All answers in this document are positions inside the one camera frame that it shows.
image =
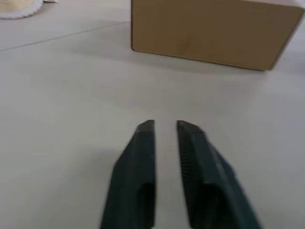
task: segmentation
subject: line on floor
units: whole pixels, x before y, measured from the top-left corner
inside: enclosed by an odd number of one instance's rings
[[[63,35],[63,36],[60,36],[60,37],[50,38],[50,39],[43,40],[43,41],[32,42],[32,43],[28,43],[28,44],[18,45],[18,46],[15,46],[15,47],[10,47],[10,48],[6,48],[6,49],[1,49],[0,52],[9,51],[9,50],[12,50],[12,49],[17,49],[17,48],[21,48],[21,47],[25,47],[25,46],[34,45],[34,44],[49,42],[49,41],[53,41],[53,40],[57,40],[57,39],[65,38],[65,37],[71,37],[71,36],[78,35],[78,34],[81,34],[81,33],[96,31],[96,30],[108,28],[108,27],[111,27],[111,26],[122,25],[122,24],[125,24],[125,23],[129,23],[129,21],[119,22],[119,23],[112,24],[112,25],[105,25],[105,26],[102,26],[102,27],[99,27],[99,28],[94,28],[94,29],[90,29],[90,30],[75,32],[75,33]]]

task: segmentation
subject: white floor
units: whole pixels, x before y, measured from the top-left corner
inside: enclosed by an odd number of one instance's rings
[[[127,0],[0,21],[0,228],[96,229],[113,163],[156,120],[156,228],[188,228],[175,121],[201,126],[266,229],[305,228],[305,22],[273,71],[133,52]]]

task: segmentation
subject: paper plate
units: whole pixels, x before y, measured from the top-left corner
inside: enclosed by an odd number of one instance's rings
[[[43,0],[0,0],[0,18],[24,18],[36,13]]]

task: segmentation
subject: cardboard box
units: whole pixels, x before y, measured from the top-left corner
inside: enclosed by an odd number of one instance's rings
[[[290,0],[132,0],[132,49],[271,70],[303,13]]]

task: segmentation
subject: brown box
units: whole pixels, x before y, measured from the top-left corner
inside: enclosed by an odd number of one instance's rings
[[[271,70],[303,13],[289,0],[132,0],[132,49]]]

